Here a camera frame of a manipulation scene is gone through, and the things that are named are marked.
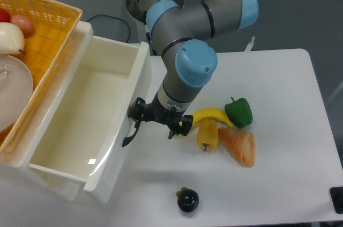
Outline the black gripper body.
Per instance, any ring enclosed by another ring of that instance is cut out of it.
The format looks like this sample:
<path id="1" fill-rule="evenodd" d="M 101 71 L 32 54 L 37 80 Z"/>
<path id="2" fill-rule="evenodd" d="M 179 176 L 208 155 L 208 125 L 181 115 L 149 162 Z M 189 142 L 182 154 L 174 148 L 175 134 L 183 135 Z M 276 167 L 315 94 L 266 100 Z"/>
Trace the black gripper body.
<path id="1" fill-rule="evenodd" d="M 144 121 L 154 121 L 166 125 L 170 130 L 179 130 L 181 128 L 182 112 L 177 110 L 178 107 L 176 105 L 165 108 L 159 102 L 152 102 L 144 110 Z"/>

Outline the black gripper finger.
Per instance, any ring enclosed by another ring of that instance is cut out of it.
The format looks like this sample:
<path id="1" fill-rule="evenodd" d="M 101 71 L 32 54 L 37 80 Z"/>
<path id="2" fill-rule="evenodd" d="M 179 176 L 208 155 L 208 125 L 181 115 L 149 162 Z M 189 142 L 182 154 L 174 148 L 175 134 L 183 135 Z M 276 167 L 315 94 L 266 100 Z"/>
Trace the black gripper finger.
<path id="1" fill-rule="evenodd" d="M 135 128 L 139 129 L 142 121 L 147 119 L 146 110 L 148 109 L 148 104 L 141 97 L 138 97 L 134 103 L 129 107 L 128 117 L 133 119 L 135 122 Z"/>
<path id="2" fill-rule="evenodd" d="M 192 115 L 183 115 L 179 120 L 174 123 L 169 123 L 168 139 L 171 140 L 175 135 L 187 136 L 193 125 Z"/>

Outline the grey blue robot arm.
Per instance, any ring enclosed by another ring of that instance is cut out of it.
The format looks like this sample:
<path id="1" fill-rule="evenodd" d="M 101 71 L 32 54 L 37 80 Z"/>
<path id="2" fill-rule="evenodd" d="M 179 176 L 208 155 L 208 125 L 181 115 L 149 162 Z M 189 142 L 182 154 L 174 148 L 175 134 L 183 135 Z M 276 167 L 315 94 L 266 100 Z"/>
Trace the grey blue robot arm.
<path id="1" fill-rule="evenodd" d="M 193 125 L 186 110 L 218 64 L 207 39 L 254 24 L 258 0 L 200 0 L 188 8 L 175 0 L 140 0 L 140 6 L 153 50 L 167 73 L 152 102 L 137 98 L 128 117 L 136 129 L 142 122 L 154 121 L 167 126 L 170 137 L 185 136 Z"/>

